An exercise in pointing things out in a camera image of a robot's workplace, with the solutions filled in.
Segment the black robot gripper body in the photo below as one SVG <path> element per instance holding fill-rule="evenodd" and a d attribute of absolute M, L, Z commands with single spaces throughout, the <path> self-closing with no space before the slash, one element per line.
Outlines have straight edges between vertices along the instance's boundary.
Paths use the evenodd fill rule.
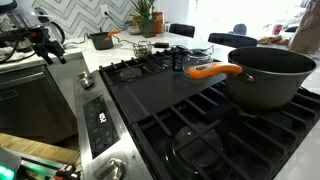
<path fill-rule="evenodd" d="M 36 55 L 42 57 L 48 64 L 53 63 L 49 53 L 55 55 L 61 64 L 66 63 L 63 47 L 57 40 L 50 40 L 50 36 L 44 27 L 22 29 L 21 35 L 29 40 Z"/>

